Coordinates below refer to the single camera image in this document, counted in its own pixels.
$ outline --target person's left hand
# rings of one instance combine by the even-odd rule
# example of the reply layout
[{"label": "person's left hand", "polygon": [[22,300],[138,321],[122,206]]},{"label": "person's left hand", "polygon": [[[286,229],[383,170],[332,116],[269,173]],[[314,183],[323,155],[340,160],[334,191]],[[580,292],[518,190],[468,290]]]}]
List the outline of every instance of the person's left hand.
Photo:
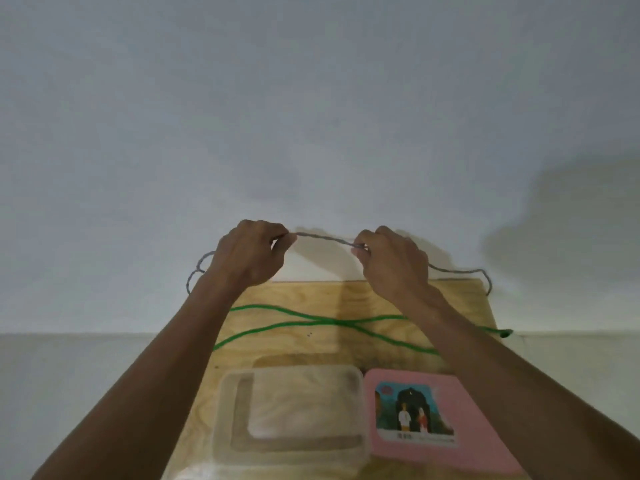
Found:
[{"label": "person's left hand", "polygon": [[211,265],[198,283],[212,280],[240,293],[264,283],[282,267],[284,254],[296,238],[282,224],[244,220],[220,239]]}]

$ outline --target wood grain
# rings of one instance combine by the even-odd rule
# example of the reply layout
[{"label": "wood grain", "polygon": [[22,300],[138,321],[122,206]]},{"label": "wood grain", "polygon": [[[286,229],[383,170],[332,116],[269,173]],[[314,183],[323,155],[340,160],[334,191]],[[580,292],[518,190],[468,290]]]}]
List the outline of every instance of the wood grain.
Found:
[{"label": "wood grain", "polygon": [[[434,286],[469,320],[495,327],[495,321],[480,280],[437,280]],[[295,311],[341,319],[397,314],[388,301],[375,295],[367,282],[268,282],[249,288],[236,305],[263,303]],[[229,314],[218,341],[238,332],[290,321],[291,317],[270,310],[242,310]],[[411,322],[382,321],[367,328],[391,338],[429,347],[424,334]],[[235,340],[211,355],[204,379],[165,471],[164,478],[420,478],[485,479],[480,474],[457,472],[437,465],[404,463],[372,458],[361,471],[347,468],[268,468],[223,470],[211,460],[211,432],[214,424],[217,388],[222,376],[233,369],[282,365],[354,364],[361,370],[373,368],[450,373],[438,356],[397,347],[355,330],[336,326],[288,327],[269,330]]]}]

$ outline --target green rope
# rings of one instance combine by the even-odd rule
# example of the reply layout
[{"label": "green rope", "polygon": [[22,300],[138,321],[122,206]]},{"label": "green rope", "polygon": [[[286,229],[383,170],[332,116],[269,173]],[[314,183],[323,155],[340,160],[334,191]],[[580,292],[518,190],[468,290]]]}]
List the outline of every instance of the green rope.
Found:
[{"label": "green rope", "polygon": [[[280,327],[287,327],[287,326],[318,326],[318,325],[334,325],[334,326],[343,326],[343,327],[347,327],[347,328],[351,328],[353,330],[357,330],[361,333],[364,333],[370,337],[373,337],[375,339],[380,339],[388,344],[391,345],[395,345],[398,347],[405,347],[407,349],[411,349],[414,350],[416,352],[421,352],[421,353],[425,353],[425,354],[432,354],[432,355],[439,355],[438,351],[434,348],[430,348],[430,347],[420,347],[418,345],[414,345],[414,344],[410,344],[408,342],[403,342],[402,340],[396,340],[396,339],[392,339],[391,337],[387,337],[386,335],[380,335],[379,333],[376,333],[374,331],[368,330],[364,327],[359,326],[359,323],[371,323],[371,322],[378,322],[378,321],[382,321],[382,320],[408,320],[407,317],[402,316],[402,315],[378,315],[376,317],[370,317],[370,318],[359,318],[356,320],[342,320],[339,318],[331,318],[331,317],[322,317],[322,316],[318,316],[318,315],[309,315],[306,313],[300,313],[300,312],[295,312],[293,310],[290,310],[288,308],[284,308],[282,306],[277,306],[277,305],[242,305],[242,306],[235,306],[233,308],[231,308],[231,310],[229,310],[230,312],[239,312],[241,310],[249,310],[252,308],[259,308],[261,310],[272,310],[275,312],[280,312],[280,313],[284,313],[287,315],[291,315],[293,317],[299,317],[299,318],[304,318],[307,320],[310,320],[308,322],[281,322],[281,323],[275,323],[273,325],[267,325],[264,327],[260,327],[260,328],[252,328],[251,330],[245,330],[242,331],[240,333],[236,333],[235,335],[232,335],[231,337],[229,337],[228,339],[224,339],[222,340],[220,343],[217,343],[214,347],[213,350],[218,350],[220,347],[223,347],[225,345],[227,345],[229,342],[233,342],[234,340],[239,339],[240,337],[244,337],[245,335],[252,335],[254,333],[260,333],[261,331],[267,331],[267,330],[274,330],[276,328],[280,328]],[[508,336],[510,336],[513,333],[513,330],[509,330],[509,329],[505,329],[505,330],[500,330],[500,329],[496,329],[496,328],[491,328],[491,327],[485,327],[485,326],[481,326],[479,327],[480,329],[487,331],[489,333],[497,333],[500,335],[501,338],[506,339]]]}]

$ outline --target hand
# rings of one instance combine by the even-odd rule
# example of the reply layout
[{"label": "hand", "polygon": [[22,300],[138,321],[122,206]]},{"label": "hand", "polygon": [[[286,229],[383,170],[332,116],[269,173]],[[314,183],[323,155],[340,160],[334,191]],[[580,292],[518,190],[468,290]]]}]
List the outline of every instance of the hand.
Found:
[{"label": "hand", "polygon": [[231,286],[238,294],[264,283],[282,267],[284,254],[296,238],[282,224],[244,220],[220,239],[211,265],[198,283],[213,280],[217,285]]},{"label": "hand", "polygon": [[364,277],[373,291],[393,303],[398,309],[414,298],[444,300],[436,288],[428,284],[429,258],[408,237],[380,226],[375,232],[364,230],[355,244],[365,244],[369,250],[353,248],[351,252],[364,268]]}]

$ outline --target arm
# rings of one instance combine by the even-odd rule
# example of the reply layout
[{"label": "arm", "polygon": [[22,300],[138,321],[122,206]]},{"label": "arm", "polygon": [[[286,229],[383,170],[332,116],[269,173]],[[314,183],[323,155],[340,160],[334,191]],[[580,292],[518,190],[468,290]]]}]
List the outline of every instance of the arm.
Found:
[{"label": "arm", "polygon": [[281,268],[295,239],[281,224],[263,221],[243,221],[224,236],[180,311],[44,462],[34,480],[159,479],[229,308],[247,287],[267,281]]},{"label": "arm", "polygon": [[413,241],[383,226],[356,242],[373,290],[427,335],[533,479],[637,477],[640,441],[457,313]]}]

